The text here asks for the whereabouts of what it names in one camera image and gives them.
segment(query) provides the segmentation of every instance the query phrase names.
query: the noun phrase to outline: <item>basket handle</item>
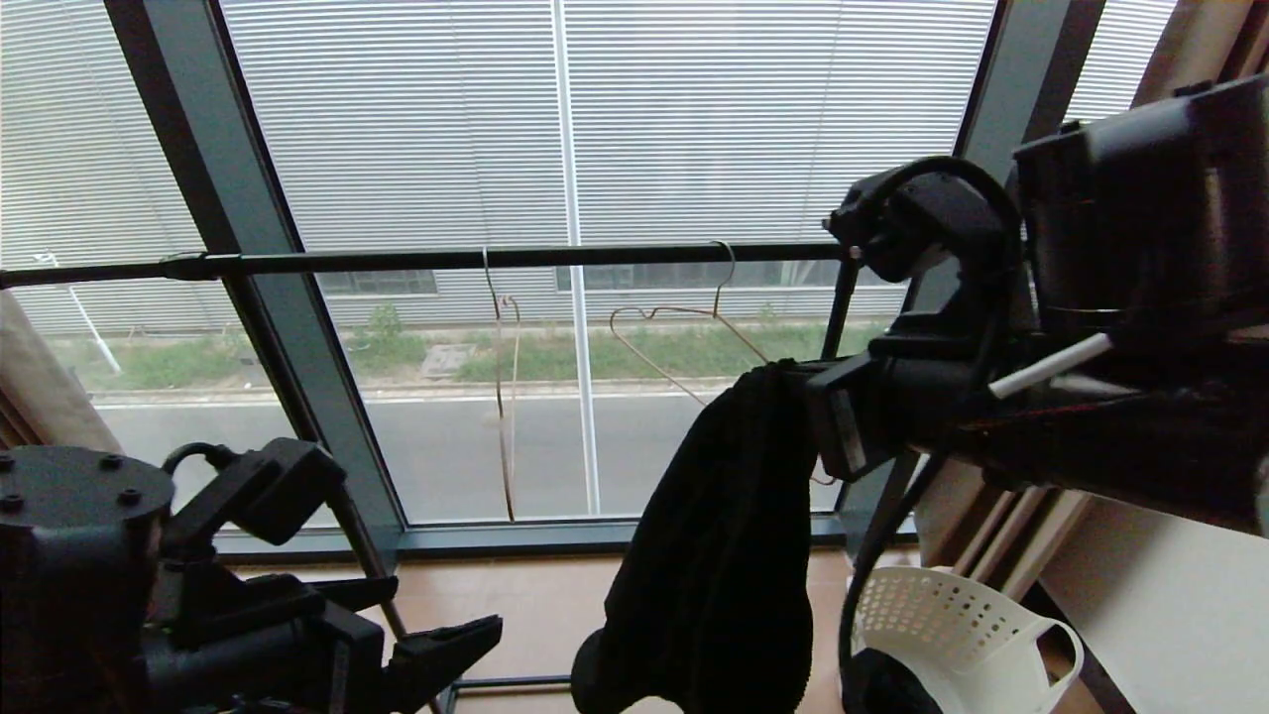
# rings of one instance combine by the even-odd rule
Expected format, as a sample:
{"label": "basket handle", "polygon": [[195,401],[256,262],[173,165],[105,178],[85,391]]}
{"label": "basket handle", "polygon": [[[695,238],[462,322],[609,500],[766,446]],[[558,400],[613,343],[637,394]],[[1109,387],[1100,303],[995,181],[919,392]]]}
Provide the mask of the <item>basket handle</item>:
{"label": "basket handle", "polygon": [[1075,651],[1075,662],[1071,663],[1070,672],[1062,675],[1060,680],[1057,680],[1056,682],[1053,682],[1052,686],[1048,687],[1048,694],[1044,696],[1043,703],[1041,704],[1041,706],[1036,709],[1036,711],[1042,711],[1044,714],[1052,711],[1053,708],[1057,706],[1057,701],[1062,699],[1063,694],[1066,694],[1066,690],[1071,686],[1071,682],[1075,680],[1075,677],[1080,676],[1081,671],[1084,671],[1084,642],[1080,639],[1080,635],[1077,635],[1075,630],[1071,629],[1071,625],[1067,625],[1061,620],[1049,620],[1049,624],[1062,628],[1062,632],[1066,633],[1066,637],[1071,639],[1071,649]]}

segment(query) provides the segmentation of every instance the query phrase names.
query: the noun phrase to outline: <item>white wall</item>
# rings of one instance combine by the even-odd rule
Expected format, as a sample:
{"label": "white wall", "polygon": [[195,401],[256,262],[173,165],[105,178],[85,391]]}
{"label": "white wall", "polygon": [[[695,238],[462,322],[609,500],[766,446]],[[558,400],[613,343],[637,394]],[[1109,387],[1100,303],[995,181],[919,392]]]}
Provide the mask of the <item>white wall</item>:
{"label": "white wall", "polygon": [[1041,580],[1140,714],[1269,713],[1269,540],[1101,502]]}

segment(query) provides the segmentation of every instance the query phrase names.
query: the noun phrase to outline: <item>corrugated metal wall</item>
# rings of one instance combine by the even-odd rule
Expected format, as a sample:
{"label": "corrugated metal wall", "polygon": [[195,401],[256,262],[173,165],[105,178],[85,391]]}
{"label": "corrugated metal wall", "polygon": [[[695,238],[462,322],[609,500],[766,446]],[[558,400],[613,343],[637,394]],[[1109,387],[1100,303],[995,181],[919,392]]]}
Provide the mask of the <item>corrugated metal wall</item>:
{"label": "corrugated metal wall", "polygon": [[[223,0],[235,48],[310,249],[565,243],[549,0]],[[820,238],[849,184],[954,138],[990,0],[566,0],[584,242]],[[1170,3],[1110,0],[1071,115],[1127,105]],[[202,242],[103,6],[5,0],[0,260],[155,259]],[[552,269],[499,270],[525,318],[572,318]],[[329,299],[341,326],[392,302],[406,322],[492,317],[480,270],[438,294]],[[103,330],[236,323],[217,284],[76,288]],[[863,287],[860,313],[897,287]],[[63,289],[19,298],[82,331]],[[730,313],[822,315],[826,288],[733,288]],[[709,290],[593,292],[707,306]]]}

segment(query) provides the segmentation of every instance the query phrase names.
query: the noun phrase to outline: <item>floor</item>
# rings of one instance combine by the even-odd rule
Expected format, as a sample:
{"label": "floor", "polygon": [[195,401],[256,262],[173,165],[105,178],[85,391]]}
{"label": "floor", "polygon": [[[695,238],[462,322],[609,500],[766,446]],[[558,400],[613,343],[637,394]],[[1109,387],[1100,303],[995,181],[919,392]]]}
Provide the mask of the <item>floor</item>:
{"label": "floor", "polygon": [[[915,550],[893,550],[883,566],[916,564]],[[567,673],[572,657],[603,625],[603,600],[619,559],[553,558],[407,563],[398,571],[397,607],[411,632],[456,625],[483,615],[503,615],[503,642],[467,672],[467,678]],[[255,572],[239,571],[241,574]],[[303,568],[305,580],[358,577],[349,568]],[[839,550],[812,554],[807,595],[815,613],[813,666],[799,714],[841,714],[838,700],[838,620],[850,564]],[[364,616],[382,624],[374,610]],[[1072,690],[1057,714],[1086,714],[1090,698]],[[458,714],[566,714],[575,711],[565,691],[471,691],[458,699]],[[645,700],[632,714],[676,714],[661,700]]]}

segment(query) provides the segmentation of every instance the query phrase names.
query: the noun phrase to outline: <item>building window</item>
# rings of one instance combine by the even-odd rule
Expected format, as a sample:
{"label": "building window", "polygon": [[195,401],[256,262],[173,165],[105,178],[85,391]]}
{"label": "building window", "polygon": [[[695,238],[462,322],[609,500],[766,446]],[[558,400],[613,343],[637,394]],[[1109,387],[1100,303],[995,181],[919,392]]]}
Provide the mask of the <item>building window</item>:
{"label": "building window", "polygon": [[326,294],[435,294],[431,270],[382,270],[373,273],[321,273],[317,284]]}
{"label": "building window", "polygon": [[[731,263],[586,265],[586,289],[699,289],[727,279]],[[832,287],[836,260],[740,263],[728,287]],[[569,268],[556,268],[556,287],[572,289]]]}

